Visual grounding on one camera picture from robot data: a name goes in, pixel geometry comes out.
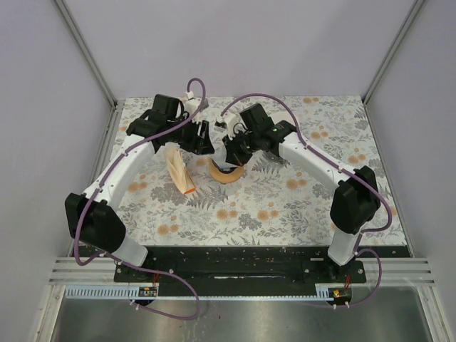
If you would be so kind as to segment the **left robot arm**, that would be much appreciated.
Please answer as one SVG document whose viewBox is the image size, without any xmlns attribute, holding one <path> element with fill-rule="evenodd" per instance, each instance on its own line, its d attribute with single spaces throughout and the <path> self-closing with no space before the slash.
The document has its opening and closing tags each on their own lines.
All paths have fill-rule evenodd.
<svg viewBox="0 0 456 342">
<path fill-rule="evenodd" d="M 187 92 L 185 99 L 156 95 L 152 107 L 134 119 L 114 159 L 82 194 L 71 193 L 65 200 L 70 236 L 130 264 L 138 281 L 147 281 L 155 265 L 147 259 L 147 248 L 128 236 L 117 215 L 120 202 L 143 165 L 167 143 L 177 143 L 196 155 L 214 152 L 206 120 L 196 116 L 207 108 L 206 98 Z"/>
</svg>

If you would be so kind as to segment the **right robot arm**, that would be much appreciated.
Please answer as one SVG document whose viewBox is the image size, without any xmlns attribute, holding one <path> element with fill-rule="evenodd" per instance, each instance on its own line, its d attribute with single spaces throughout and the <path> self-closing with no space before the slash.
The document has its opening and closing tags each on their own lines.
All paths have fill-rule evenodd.
<svg viewBox="0 0 456 342">
<path fill-rule="evenodd" d="M 324 273 L 329 280 L 342 281 L 349 275 L 349 262 L 355 257 L 361 229 L 380 208 L 375 173 L 369 167 L 349 170 L 334 157 L 304 142 L 298 128 L 287 120 L 275 123 L 256 103 L 241 112 L 241 117 L 217 118 L 224 128 L 225 157 L 220 167 L 241 167 L 257 151 L 270 152 L 303 168 L 332 195 L 330 218 L 336 230 L 328 248 Z"/>
</svg>

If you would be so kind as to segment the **coffee filter paper pack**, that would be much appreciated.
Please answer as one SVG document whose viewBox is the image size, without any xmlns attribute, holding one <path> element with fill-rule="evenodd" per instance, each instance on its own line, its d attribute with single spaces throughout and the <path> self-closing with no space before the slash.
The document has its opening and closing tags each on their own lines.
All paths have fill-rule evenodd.
<svg viewBox="0 0 456 342">
<path fill-rule="evenodd" d="M 164 151 L 167 170 L 176 188 L 184 195 L 196 190 L 195 184 L 187 171 L 181 152 L 177 148 Z"/>
</svg>

